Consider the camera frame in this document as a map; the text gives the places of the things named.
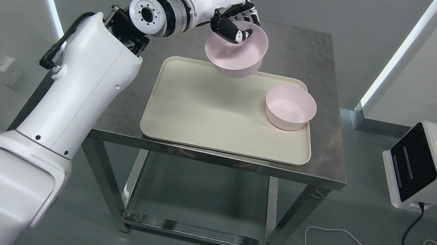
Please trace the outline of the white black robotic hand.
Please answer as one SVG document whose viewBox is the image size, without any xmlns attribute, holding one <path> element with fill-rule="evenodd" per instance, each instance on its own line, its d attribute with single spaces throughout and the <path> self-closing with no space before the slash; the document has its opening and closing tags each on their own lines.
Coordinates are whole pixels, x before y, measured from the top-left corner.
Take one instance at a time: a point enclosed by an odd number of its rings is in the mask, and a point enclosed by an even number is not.
<svg viewBox="0 0 437 245">
<path fill-rule="evenodd" d="M 250 0 L 198 0 L 194 24 L 210 24 L 212 31 L 232 44 L 240 44 L 253 31 L 236 26 L 235 22 L 260 24 L 259 14 Z"/>
</svg>

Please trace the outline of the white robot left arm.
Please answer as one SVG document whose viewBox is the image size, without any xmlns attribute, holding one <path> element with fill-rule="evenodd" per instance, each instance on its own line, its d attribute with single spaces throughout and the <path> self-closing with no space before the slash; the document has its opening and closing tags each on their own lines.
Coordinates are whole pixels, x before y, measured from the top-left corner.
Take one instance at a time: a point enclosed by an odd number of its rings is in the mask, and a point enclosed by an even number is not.
<svg viewBox="0 0 437 245">
<path fill-rule="evenodd" d="M 12 245 L 49 211 L 92 126 L 137 76 L 149 36 L 210 24 L 232 44 L 259 24 L 250 0 L 132 0 L 108 17 L 86 12 L 40 59 L 53 83 L 16 129 L 0 134 L 0 245 Z"/>
</svg>

